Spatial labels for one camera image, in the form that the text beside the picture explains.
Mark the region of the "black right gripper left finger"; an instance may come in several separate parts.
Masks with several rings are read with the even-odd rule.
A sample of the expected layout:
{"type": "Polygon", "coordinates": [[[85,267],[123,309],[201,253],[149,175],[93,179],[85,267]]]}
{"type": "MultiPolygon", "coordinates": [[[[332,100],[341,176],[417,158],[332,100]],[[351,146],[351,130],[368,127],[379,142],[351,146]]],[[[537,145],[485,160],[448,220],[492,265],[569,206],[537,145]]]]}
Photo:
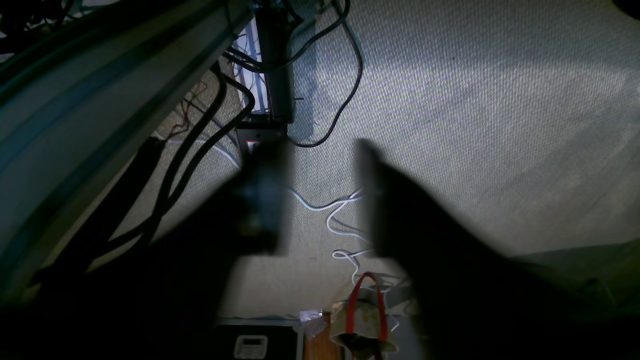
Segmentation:
{"type": "Polygon", "coordinates": [[[279,251],[289,166],[288,142],[273,138],[261,141],[231,179],[231,248],[239,255],[279,251]]]}

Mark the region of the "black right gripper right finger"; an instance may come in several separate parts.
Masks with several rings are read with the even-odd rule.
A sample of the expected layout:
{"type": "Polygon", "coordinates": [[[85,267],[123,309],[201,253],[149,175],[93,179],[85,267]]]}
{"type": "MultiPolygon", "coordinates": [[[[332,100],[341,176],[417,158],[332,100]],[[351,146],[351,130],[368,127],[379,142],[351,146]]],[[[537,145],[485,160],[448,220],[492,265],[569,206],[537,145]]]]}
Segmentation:
{"type": "Polygon", "coordinates": [[[371,141],[355,143],[363,215],[378,256],[407,273],[460,271],[477,265],[478,240],[410,176],[391,166],[371,141]]]}

